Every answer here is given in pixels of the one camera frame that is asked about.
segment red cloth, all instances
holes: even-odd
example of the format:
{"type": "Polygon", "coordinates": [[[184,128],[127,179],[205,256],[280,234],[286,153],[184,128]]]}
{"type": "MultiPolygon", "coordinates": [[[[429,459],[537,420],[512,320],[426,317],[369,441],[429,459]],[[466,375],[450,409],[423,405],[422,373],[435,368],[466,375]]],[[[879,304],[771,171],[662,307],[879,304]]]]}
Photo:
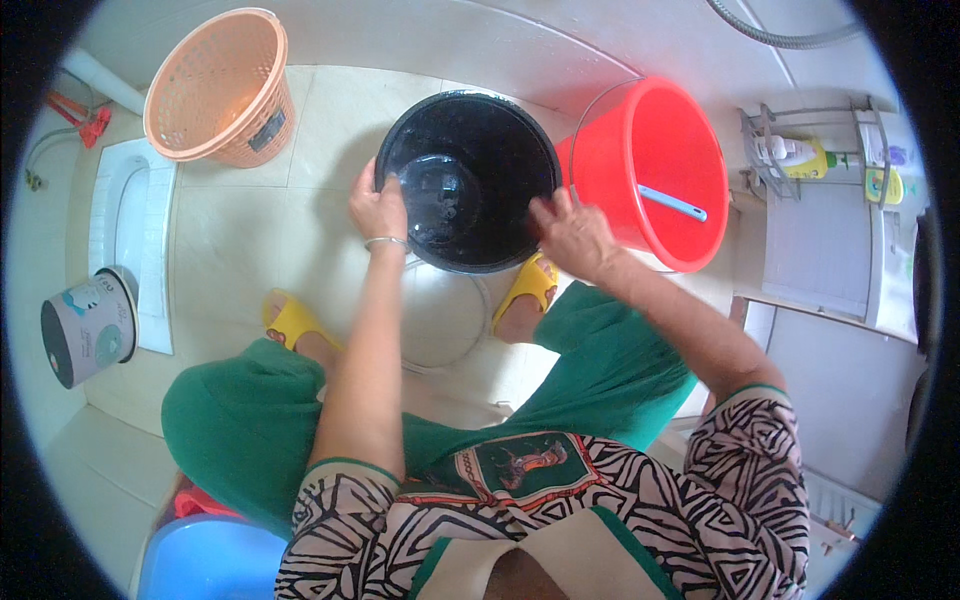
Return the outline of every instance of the red cloth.
{"type": "Polygon", "coordinates": [[[176,518],[184,518],[185,516],[199,515],[200,513],[240,516],[211,498],[210,494],[204,492],[194,484],[191,484],[190,487],[185,490],[180,490],[180,492],[177,493],[177,497],[174,498],[174,516],[176,518]]]}

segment bracelet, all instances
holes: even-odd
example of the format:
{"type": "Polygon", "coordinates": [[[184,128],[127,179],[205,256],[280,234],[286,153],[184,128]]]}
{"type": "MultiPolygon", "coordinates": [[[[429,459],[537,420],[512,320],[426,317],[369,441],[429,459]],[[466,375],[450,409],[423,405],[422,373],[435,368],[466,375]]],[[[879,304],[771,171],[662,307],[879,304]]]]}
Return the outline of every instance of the bracelet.
{"type": "Polygon", "coordinates": [[[373,242],[393,242],[395,244],[399,244],[403,246],[403,248],[405,248],[407,251],[406,253],[408,254],[410,253],[410,244],[407,244],[406,240],[401,240],[398,237],[372,237],[366,242],[364,242],[363,247],[367,249],[367,252],[370,251],[370,244],[372,244],[373,242]]]}

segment red bucket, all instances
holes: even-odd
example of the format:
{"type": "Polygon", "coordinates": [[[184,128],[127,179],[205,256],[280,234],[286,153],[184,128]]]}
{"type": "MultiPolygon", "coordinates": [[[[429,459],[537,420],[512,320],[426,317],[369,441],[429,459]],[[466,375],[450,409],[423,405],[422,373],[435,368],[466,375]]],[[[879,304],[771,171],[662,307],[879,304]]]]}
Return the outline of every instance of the red bucket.
{"type": "Polygon", "coordinates": [[[693,98],[665,79],[647,78],[626,98],[557,145],[564,180],[583,204],[599,206],[624,245],[652,252],[682,273],[702,269],[720,248],[727,228],[727,167],[707,116],[693,98]],[[701,223],[643,198],[646,185],[699,206],[701,223]]]}

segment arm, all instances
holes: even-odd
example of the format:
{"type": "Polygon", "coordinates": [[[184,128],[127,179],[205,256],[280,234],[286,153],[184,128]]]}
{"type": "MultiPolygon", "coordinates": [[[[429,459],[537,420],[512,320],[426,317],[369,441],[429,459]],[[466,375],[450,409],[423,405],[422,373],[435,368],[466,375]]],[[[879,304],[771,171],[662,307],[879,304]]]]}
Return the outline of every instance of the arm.
{"type": "Polygon", "coordinates": [[[560,188],[553,210],[534,199],[530,211],[547,257],[643,315],[719,401],[752,383],[783,389],[780,371],[747,334],[618,246],[599,208],[575,205],[560,188]]]}
{"type": "MultiPolygon", "coordinates": [[[[407,239],[407,213],[400,183],[387,179],[373,191],[373,160],[350,194],[350,217],[364,239],[407,239]]],[[[347,349],[330,382],[309,464],[352,458],[384,468],[403,481],[400,422],[400,277],[406,250],[393,242],[371,245],[347,349]]]]}

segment blue basin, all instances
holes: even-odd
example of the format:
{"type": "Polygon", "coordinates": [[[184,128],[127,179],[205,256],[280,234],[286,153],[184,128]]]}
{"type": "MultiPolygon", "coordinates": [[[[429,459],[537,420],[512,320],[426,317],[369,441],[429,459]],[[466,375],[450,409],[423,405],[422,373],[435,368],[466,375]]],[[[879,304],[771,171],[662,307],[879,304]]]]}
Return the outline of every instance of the blue basin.
{"type": "Polygon", "coordinates": [[[156,532],[139,600],[269,600],[287,542],[230,516],[180,518],[156,532]]]}

